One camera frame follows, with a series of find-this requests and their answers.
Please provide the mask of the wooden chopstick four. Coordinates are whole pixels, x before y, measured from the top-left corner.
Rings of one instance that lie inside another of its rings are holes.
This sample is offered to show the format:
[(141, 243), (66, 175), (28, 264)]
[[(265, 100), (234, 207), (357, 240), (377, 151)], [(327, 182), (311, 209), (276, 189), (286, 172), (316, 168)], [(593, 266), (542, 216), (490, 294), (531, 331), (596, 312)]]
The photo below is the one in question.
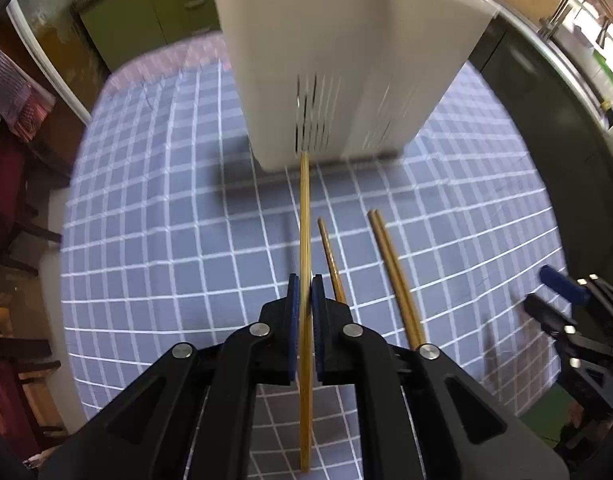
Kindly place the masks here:
[(325, 257), (328, 264), (330, 281), (333, 292), (335, 293), (335, 300), (341, 302), (341, 304), (347, 304), (343, 283), (341, 280), (337, 263), (335, 262), (335, 255), (333, 254), (325, 220), (319, 217), (317, 219), (317, 226), (319, 229), (321, 244), (323, 244), (323, 252), (325, 253)]

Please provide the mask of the wooden chopstick three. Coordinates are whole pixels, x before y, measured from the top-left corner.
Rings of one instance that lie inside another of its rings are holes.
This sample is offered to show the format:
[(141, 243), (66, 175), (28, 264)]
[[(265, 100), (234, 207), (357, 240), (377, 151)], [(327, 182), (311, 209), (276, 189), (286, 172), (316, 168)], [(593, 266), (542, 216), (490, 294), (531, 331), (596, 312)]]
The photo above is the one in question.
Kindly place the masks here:
[(311, 262), (311, 192), (309, 192), (308, 154), (300, 156), (300, 468), (311, 469), (313, 418), (313, 329), (309, 306), (312, 281)]

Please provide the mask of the steel kitchen faucet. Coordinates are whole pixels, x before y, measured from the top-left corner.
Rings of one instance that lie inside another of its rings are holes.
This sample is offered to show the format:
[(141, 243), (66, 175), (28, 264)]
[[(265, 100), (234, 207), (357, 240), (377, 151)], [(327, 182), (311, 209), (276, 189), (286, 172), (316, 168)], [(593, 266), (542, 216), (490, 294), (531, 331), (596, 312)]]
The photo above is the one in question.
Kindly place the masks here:
[(559, 1), (556, 9), (553, 11), (553, 14), (541, 22), (541, 27), (537, 31), (538, 36), (543, 39), (549, 39), (551, 36), (553, 36), (558, 26), (564, 20), (569, 2), (570, 0)]

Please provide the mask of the steel double sink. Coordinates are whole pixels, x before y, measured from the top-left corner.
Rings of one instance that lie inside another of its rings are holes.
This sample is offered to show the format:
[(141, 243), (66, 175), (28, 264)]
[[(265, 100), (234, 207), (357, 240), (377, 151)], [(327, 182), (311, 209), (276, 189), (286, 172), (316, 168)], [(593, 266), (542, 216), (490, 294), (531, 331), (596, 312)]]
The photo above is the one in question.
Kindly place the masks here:
[(579, 99), (606, 128), (613, 127), (613, 68), (606, 50), (611, 15), (601, 0), (570, 0), (564, 20), (553, 36), (543, 39), (537, 31), (553, 12), (525, 15), (503, 0), (500, 13), (527, 37)]

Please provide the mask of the red wooden chair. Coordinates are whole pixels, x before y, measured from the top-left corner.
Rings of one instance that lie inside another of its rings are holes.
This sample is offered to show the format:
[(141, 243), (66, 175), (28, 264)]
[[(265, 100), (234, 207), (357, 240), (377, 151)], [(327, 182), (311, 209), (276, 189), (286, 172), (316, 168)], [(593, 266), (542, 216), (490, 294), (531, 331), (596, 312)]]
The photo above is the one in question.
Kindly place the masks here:
[(59, 244), (62, 236), (33, 222), (37, 209), (26, 201), (29, 168), (39, 166), (61, 179), (71, 176), (72, 166), (43, 141), (23, 141), (0, 126), (0, 266), (37, 276), (35, 266), (10, 256), (10, 246), (20, 233)]

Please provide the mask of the white plastic utensil holder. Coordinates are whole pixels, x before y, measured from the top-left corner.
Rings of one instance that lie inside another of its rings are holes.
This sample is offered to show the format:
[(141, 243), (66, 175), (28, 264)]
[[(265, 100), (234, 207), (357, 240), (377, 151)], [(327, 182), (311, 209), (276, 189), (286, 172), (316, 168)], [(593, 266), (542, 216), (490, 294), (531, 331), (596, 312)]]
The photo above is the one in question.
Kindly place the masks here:
[(215, 0), (265, 171), (393, 154), (495, 18), (492, 0)]

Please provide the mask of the purple apron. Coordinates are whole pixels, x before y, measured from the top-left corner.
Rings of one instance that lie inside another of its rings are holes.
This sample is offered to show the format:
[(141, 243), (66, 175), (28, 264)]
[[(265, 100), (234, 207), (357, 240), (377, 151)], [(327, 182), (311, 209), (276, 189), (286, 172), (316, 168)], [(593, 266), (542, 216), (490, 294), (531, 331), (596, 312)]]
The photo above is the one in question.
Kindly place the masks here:
[(30, 143), (52, 111), (56, 98), (0, 50), (0, 117)]

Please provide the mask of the green lower cabinets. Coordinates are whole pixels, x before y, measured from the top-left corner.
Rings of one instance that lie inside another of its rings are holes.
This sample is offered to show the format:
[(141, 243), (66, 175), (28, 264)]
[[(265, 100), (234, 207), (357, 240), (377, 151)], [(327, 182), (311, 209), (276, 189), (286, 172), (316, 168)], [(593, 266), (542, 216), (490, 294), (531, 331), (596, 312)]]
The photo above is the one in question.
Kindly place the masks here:
[(214, 0), (76, 0), (72, 9), (111, 73), (139, 55), (221, 29)]

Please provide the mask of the glass sliding door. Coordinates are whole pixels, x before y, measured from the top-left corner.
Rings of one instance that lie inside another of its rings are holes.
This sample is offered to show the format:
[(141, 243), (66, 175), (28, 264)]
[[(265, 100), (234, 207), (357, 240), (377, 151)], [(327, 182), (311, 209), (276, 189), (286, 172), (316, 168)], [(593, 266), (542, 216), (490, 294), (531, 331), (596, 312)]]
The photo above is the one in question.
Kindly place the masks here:
[(6, 12), (61, 101), (87, 125), (109, 72), (73, 13), (75, 1), (11, 0)]

